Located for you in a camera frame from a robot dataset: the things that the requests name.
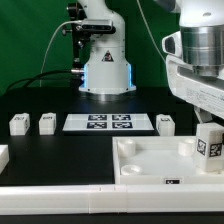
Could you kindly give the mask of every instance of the black cable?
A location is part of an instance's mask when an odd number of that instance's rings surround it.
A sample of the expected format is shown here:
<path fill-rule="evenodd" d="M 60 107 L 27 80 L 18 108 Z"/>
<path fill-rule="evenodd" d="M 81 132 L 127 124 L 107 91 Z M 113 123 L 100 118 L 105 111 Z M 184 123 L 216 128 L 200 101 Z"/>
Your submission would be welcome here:
<path fill-rule="evenodd" d="M 30 81 L 28 81 L 23 87 L 26 88 L 28 87 L 31 83 L 36 81 L 37 79 L 41 79 L 42 77 L 48 76 L 48 75 L 53 75 L 53 74 L 60 74 L 60 73 L 70 73 L 72 74 L 71 70 L 65 69 L 65 70 L 55 70 L 55 71 L 49 71 L 49 72 L 44 72 L 42 74 L 34 76 Z"/>
<path fill-rule="evenodd" d="M 8 92 L 14 85 L 20 83 L 20 82 L 25 82 L 25 81 L 36 81 L 36 80 L 44 80 L 44 81 L 57 81 L 57 80 L 71 80 L 71 78 L 54 78 L 54 79 L 50 79 L 50 78 L 37 78 L 37 79 L 33 79 L 33 78 L 27 78 L 27 79 L 21 79 L 18 80 L 16 82 L 13 82 L 12 84 L 10 84 L 7 89 L 6 92 Z"/>

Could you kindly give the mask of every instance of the marker on block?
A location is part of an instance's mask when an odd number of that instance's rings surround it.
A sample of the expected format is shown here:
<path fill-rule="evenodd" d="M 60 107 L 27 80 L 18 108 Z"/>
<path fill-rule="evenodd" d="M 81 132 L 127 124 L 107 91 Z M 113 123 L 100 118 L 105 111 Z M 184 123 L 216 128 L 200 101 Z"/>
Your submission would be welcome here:
<path fill-rule="evenodd" d="M 198 124 L 194 164 L 204 172 L 223 169 L 224 127 L 216 123 Z"/>
<path fill-rule="evenodd" d="M 9 150 L 7 145 L 0 145 L 0 174 L 9 162 Z"/>
<path fill-rule="evenodd" d="M 43 114 L 39 121 L 40 135 L 54 135 L 56 129 L 56 114 Z"/>
<path fill-rule="evenodd" d="M 156 129 L 160 136 L 174 136 L 175 123 L 169 115 L 156 116 Z"/>
<path fill-rule="evenodd" d="M 30 127 L 29 114 L 16 114 L 9 122 L 10 135 L 25 135 Z"/>

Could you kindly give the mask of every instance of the white platform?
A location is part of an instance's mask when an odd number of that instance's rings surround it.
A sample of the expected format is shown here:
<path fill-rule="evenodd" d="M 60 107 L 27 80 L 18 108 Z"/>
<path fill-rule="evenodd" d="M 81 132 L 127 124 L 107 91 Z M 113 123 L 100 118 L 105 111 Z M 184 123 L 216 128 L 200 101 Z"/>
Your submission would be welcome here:
<path fill-rule="evenodd" d="M 115 183 L 195 184 L 195 188 L 198 184 L 224 184 L 224 172 L 205 173 L 194 164 L 194 155 L 182 156 L 178 153 L 178 143 L 186 139 L 195 140 L 195 137 L 114 137 Z M 119 155 L 119 144 L 124 140 L 135 142 L 135 155 Z M 121 168 L 127 165 L 141 168 L 141 174 L 122 175 Z"/>
<path fill-rule="evenodd" d="M 147 114 L 69 114 L 63 131 L 150 131 Z"/>

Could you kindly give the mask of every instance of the green backdrop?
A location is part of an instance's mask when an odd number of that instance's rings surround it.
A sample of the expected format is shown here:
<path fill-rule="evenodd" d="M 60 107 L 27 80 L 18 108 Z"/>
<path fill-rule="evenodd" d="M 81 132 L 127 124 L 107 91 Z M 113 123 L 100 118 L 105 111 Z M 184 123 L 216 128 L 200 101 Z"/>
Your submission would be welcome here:
<path fill-rule="evenodd" d="M 66 7 L 72 2 L 0 0 L 0 95 L 10 83 L 40 73 L 48 42 L 58 25 L 69 20 Z M 152 0 L 140 2 L 161 49 L 161 39 L 178 30 L 178 15 L 163 11 Z M 106 3 L 126 21 L 126 58 L 134 65 L 136 85 L 167 86 L 165 65 L 152 45 L 136 0 L 106 0 Z M 71 46 L 71 36 L 59 34 L 49 52 L 45 71 L 70 69 Z M 88 49 L 85 49 L 83 60 L 87 59 Z M 51 86 L 67 84 L 44 83 Z"/>

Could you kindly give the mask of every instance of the blue light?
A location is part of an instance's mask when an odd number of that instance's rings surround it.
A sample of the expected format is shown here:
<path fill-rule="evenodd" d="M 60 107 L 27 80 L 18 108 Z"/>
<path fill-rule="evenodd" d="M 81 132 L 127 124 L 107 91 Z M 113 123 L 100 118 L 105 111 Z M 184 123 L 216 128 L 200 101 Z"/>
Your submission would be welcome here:
<path fill-rule="evenodd" d="M 83 87 L 86 88 L 87 86 L 87 76 L 88 76 L 88 68 L 87 64 L 84 65 L 84 80 L 83 80 Z"/>
<path fill-rule="evenodd" d="M 132 83 L 132 66 L 129 64 L 128 66 L 129 69 L 129 87 L 133 87 L 133 83 Z"/>

